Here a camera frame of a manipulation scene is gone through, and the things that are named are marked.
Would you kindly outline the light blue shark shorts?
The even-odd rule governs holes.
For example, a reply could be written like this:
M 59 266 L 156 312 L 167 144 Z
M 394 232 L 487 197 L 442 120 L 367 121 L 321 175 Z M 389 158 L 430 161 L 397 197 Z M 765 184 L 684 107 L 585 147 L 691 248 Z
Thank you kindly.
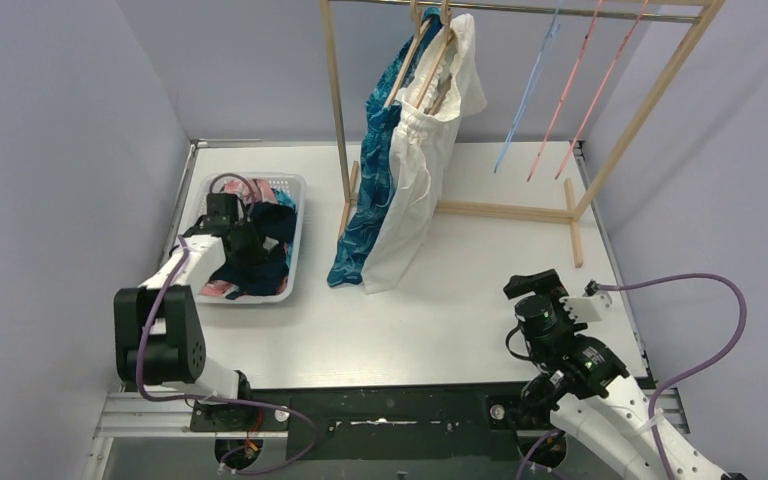
M 273 191 L 273 194 L 274 194 L 274 197 L 275 197 L 275 202 L 277 204 L 289 207 L 293 211 L 297 210 L 296 202 L 293 200 L 293 198 L 287 192 L 285 192 L 283 190 L 280 190 L 280 189 L 275 189 L 275 188 L 273 188 L 272 191 Z

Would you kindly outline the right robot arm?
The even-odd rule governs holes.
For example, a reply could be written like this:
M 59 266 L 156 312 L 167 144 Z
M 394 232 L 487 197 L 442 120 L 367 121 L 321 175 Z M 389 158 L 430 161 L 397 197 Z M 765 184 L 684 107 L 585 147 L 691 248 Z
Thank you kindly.
M 625 286 L 591 281 L 582 295 L 572 296 L 553 269 L 512 276 L 503 288 L 516 303 L 517 325 L 511 332 L 523 337 L 527 352 L 522 360 L 539 370 L 521 393 L 527 421 L 572 436 L 624 479 L 732 478 L 657 405 L 666 390 L 721 361 L 745 330 L 748 309 L 739 287 L 720 275 L 702 277 L 725 285 L 736 297 L 735 332 L 711 358 L 647 394 L 606 343 L 585 333 L 590 324 L 606 320 L 611 293 Z

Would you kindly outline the pink hanger of floral shorts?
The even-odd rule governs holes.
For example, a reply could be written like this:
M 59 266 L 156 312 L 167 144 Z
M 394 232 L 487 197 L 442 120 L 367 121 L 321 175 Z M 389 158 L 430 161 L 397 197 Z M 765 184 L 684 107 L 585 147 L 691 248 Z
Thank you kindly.
M 534 96 L 533 96 L 533 98 L 532 98 L 532 100 L 530 102 L 530 104 L 532 103 L 532 101 L 537 101 L 537 100 L 539 100 L 541 102 L 548 102 L 550 99 L 552 99 L 552 96 L 547 97 L 547 96 L 537 96 L 536 95 L 536 93 L 540 93 L 539 88 L 543 84 L 546 84 L 547 86 L 552 87 L 552 88 L 554 88 L 556 90 L 557 102 L 556 102 L 554 111 L 552 113 L 551 119 L 546 123 L 545 133 L 543 135 L 543 138 L 542 138 L 542 141 L 540 143 L 540 146 L 539 146 L 539 148 L 537 150 L 537 154 L 535 155 L 534 160 L 532 161 L 532 164 L 531 164 L 530 169 L 529 169 L 529 173 L 528 173 L 528 175 L 526 177 L 526 181 L 527 182 L 530 182 L 531 179 L 533 178 L 533 176 L 534 176 L 534 174 L 535 174 L 535 172 L 536 172 L 536 170 L 538 168 L 539 162 L 540 162 L 540 160 L 542 158 L 542 155 L 543 155 L 543 152 L 545 150 L 545 147 L 546 147 L 547 143 L 549 142 L 549 139 L 551 137 L 553 129 L 555 128 L 555 125 L 556 125 L 556 123 L 557 123 L 557 121 L 558 121 L 558 119 L 559 119 L 559 117 L 561 115 L 561 112 L 562 112 L 562 110 L 563 110 L 563 108 L 565 106 L 565 103 L 566 103 L 567 98 L 569 96 L 570 89 L 572 88 L 572 85 L 573 85 L 573 83 L 575 81 L 575 78 L 576 78 L 576 75 L 578 73 L 580 64 L 581 64 L 581 62 L 582 62 L 582 60 L 584 58 L 584 55 L 585 55 L 585 53 L 587 51 L 588 44 L 589 44 L 589 41 L 590 41 L 590 37 L 593 34 L 593 31 L 595 29 L 596 22 L 598 21 L 600 12 L 602 10 L 602 7 L 603 7 L 603 1 L 597 1 L 594 7 L 592 7 L 590 10 L 585 12 L 585 15 L 590 17 L 590 24 L 589 24 L 589 26 L 588 26 L 586 31 L 582 31 L 581 32 L 581 39 L 582 39 L 582 41 L 581 41 L 581 45 L 580 45 L 580 48 L 579 48 L 579 52 L 578 52 L 577 56 L 575 57 L 574 61 L 572 61 L 572 57 L 570 55 L 567 55 L 566 57 L 563 57 L 561 54 L 553 54 L 552 53 L 553 49 L 550 52 L 550 56 L 546 60 L 545 67 L 547 65 L 550 65 L 553 61 L 568 61 L 568 63 L 570 64 L 570 68 L 569 68 L 569 72 L 568 72 L 567 78 L 563 82 L 561 82 L 557 78 L 550 78 L 549 80 L 546 80 L 545 82 L 543 82 L 541 80 L 541 78 L 540 78 L 540 82 L 539 82 L 539 84 L 537 86 L 537 89 L 534 92 Z M 571 36 L 571 33 L 569 33 L 569 32 L 561 33 L 561 30 L 560 30 L 556 40 L 558 38 L 560 38 L 560 37 L 566 38 L 566 37 L 570 37 Z

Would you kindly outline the navy blue shorts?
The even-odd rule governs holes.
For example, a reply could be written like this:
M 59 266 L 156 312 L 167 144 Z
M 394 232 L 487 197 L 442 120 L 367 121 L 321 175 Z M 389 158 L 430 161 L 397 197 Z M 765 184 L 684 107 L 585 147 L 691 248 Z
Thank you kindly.
M 267 262 L 236 268 L 227 262 L 212 277 L 211 286 L 220 298 L 234 301 L 244 296 L 270 297 L 286 289 L 289 277 L 289 247 L 296 232 L 297 211 L 270 202 L 251 206 L 249 222 L 264 239 Z

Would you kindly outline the pink navy floral shorts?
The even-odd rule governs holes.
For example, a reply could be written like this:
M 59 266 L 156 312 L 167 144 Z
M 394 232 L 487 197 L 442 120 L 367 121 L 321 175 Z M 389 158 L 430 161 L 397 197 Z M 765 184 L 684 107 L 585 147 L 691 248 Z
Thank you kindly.
M 237 173 L 221 174 L 215 177 L 213 180 L 211 180 L 210 183 L 208 184 L 208 191 L 210 193 L 233 194 L 242 201 L 242 205 L 238 208 L 238 212 L 240 213 L 240 216 L 243 220 L 246 220 L 246 219 L 249 220 L 251 206 L 254 203 L 257 203 L 257 202 L 276 203 L 272 189 L 273 188 L 270 185 L 270 182 L 263 178 L 245 177 Z M 289 268 L 290 268 L 291 246 L 289 247 L 289 256 L 288 256 Z M 201 294 L 208 298 L 217 298 L 217 299 L 226 300 L 224 298 L 219 297 L 218 292 L 215 290 L 214 287 L 211 286 L 211 280 L 212 280 L 212 277 L 208 281 L 208 283 L 206 283 L 202 288 Z M 238 301 L 245 297 L 255 297 L 255 296 L 244 296 L 234 301 Z

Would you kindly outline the light blue hanger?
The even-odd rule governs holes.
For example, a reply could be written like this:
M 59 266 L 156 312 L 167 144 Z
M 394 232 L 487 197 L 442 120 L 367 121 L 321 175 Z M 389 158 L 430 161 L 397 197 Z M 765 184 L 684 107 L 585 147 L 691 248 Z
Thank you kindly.
M 542 38 L 539 51 L 537 53 L 532 69 L 529 73 L 526 86 L 524 88 L 524 91 L 520 100 L 520 104 L 513 117 L 513 121 L 510 126 L 510 129 L 506 135 L 506 138 L 503 142 L 503 146 L 494 164 L 494 169 L 493 169 L 494 174 L 498 173 L 499 170 L 501 169 L 505 161 L 505 158 L 507 156 L 510 145 L 512 144 L 516 134 L 519 132 L 520 124 L 523 121 L 523 118 L 529 108 L 529 104 L 534 96 L 534 92 L 536 91 L 537 86 L 540 82 L 540 78 L 545 68 L 546 60 L 550 56 L 550 52 L 553 49 L 553 45 L 562 27 L 559 20 L 559 16 L 560 16 L 560 10 L 563 7 L 563 5 L 564 5 L 564 0 L 558 0 L 556 2 L 555 9 L 552 14 L 552 19 Z

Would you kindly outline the white plastic basket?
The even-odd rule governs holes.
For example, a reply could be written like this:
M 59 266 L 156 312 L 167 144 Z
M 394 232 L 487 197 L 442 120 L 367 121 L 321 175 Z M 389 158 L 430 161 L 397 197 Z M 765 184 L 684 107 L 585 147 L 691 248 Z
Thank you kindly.
M 185 235 L 216 234 L 224 263 L 196 296 L 206 305 L 285 300 L 295 279 L 306 183 L 298 175 L 226 172 L 203 181 Z

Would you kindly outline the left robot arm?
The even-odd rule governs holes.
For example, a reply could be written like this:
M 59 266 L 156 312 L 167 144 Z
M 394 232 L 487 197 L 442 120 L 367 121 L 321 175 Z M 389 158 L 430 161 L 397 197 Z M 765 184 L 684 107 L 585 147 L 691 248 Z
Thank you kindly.
M 255 416 L 251 384 L 208 355 L 196 298 L 216 271 L 250 266 L 265 249 L 241 198 L 210 193 L 206 206 L 153 276 L 115 294 L 116 368 L 149 401 L 160 398 L 148 387 L 172 388 L 172 399 L 217 403 L 219 417 L 241 427 Z

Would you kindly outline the white drawstring shorts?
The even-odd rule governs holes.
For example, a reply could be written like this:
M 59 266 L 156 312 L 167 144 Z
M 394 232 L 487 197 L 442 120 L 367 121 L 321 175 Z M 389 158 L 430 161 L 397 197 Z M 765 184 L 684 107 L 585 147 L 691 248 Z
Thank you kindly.
M 378 239 L 362 269 L 368 294 L 397 286 L 424 242 L 442 194 L 463 118 L 487 106 L 476 65 L 476 25 L 469 13 L 452 19 L 452 42 L 424 98 L 414 98 L 429 74 L 443 41 L 437 33 L 419 57 L 413 79 L 398 92 L 401 116 L 395 127 L 389 162 L 395 192 Z

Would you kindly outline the wooden hanger front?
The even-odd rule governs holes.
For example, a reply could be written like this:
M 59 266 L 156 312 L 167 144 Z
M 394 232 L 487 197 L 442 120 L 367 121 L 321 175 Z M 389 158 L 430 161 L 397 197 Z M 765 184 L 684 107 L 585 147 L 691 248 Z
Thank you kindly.
M 446 56 L 446 50 L 452 42 L 453 35 L 451 33 L 452 12 L 449 0 L 442 0 L 440 2 L 440 20 L 443 25 L 443 41 L 440 48 L 437 51 L 437 55 L 431 64 L 428 76 L 424 79 L 421 88 L 417 92 L 414 100 L 414 107 L 418 110 L 423 109 L 424 98 L 430 88 L 431 82 L 434 79 L 439 65 Z

